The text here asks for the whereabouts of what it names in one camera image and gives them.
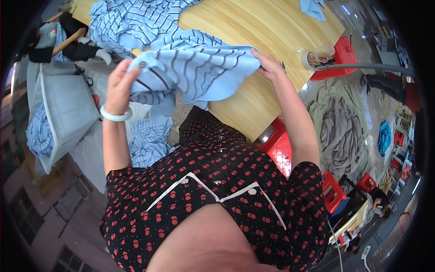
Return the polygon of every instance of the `black polka dot dress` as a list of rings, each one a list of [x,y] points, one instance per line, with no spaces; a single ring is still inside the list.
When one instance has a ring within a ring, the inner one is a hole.
[[[328,226],[316,165],[296,165],[287,180],[266,153],[197,107],[179,130],[179,147],[151,167],[107,175],[100,232],[121,268],[146,271],[165,237],[214,203],[233,217],[261,263],[309,271],[322,258]]]

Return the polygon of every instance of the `scissors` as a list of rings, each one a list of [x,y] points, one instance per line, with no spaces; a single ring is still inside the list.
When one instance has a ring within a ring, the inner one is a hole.
[[[283,62],[283,61],[280,62],[279,65],[282,67],[282,69],[284,69],[284,73],[287,74],[287,71],[286,71],[286,69],[285,69],[284,62]]]

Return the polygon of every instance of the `blue fabric bundle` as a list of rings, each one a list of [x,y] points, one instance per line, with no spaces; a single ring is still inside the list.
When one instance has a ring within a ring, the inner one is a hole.
[[[260,67],[250,46],[229,46],[199,30],[186,30],[151,44],[153,51],[138,56],[128,71],[142,66],[131,86],[130,100],[153,105],[150,117],[172,114],[175,91],[187,104],[208,109],[208,101],[230,97]]]
[[[391,128],[388,123],[388,120],[385,120],[381,124],[381,128],[379,129],[379,138],[378,138],[378,149],[381,156],[385,156],[385,152],[391,144]]]
[[[89,30],[99,47],[121,57],[131,50],[145,51],[162,35],[183,31],[178,15],[201,0],[99,0],[92,5]]]
[[[59,44],[63,43],[67,40],[67,34],[65,33],[65,30],[60,26],[60,24],[57,24],[57,34],[56,34],[56,46],[59,46]],[[62,51],[54,55],[54,60],[62,61],[65,63],[73,63],[74,61],[70,60],[66,56],[62,54]]]
[[[54,138],[48,123],[44,103],[39,104],[26,130],[27,146],[39,157],[50,157],[54,147]]]
[[[167,144],[172,118],[159,116],[155,120],[141,119],[131,125],[133,141],[129,144],[133,167],[146,168],[171,153]]]
[[[318,4],[325,7],[325,0],[299,0],[301,11],[306,15],[316,18],[319,21],[326,22],[325,15]]]

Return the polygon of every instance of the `silver button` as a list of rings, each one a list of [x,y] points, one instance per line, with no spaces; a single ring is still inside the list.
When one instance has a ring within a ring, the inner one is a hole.
[[[255,195],[257,193],[257,190],[255,190],[254,188],[251,188],[248,190],[248,194],[250,195]]]
[[[147,63],[145,61],[141,61],[141,63],[139,63],[138,67],[140,69],[144,68],[147,65]]]

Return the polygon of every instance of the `wooden table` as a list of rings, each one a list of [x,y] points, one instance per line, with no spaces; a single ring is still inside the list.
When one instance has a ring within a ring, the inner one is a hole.
[[[344,235],[346,232],[353,231],[355,229],[360,229],[362,224],[365,223],[366,213],[368,209],[368,199],[365,200],[361,208],[341,227],[335,232],[335,237],[338,240],[340,235]],[[335,238],[333,235],[329,237],[328,244],[335,243]]]
[[[96,0],[77,0],[73,18],[89,24],[89,11]],[[301,12],[299,1],[289,0],[204,0],[180,15],[178,25],[215,35],[231,45],[252,45],[283,61],[297,90],[313,72],[303,68],[302,52],[325,43],[335,44],[344,26],[327,7],[326,22]],[[223,123],[239,130],[251,141],[271,124],[281,110],[269,81],[254,73],[231,97],[209,103],[210,112]]]

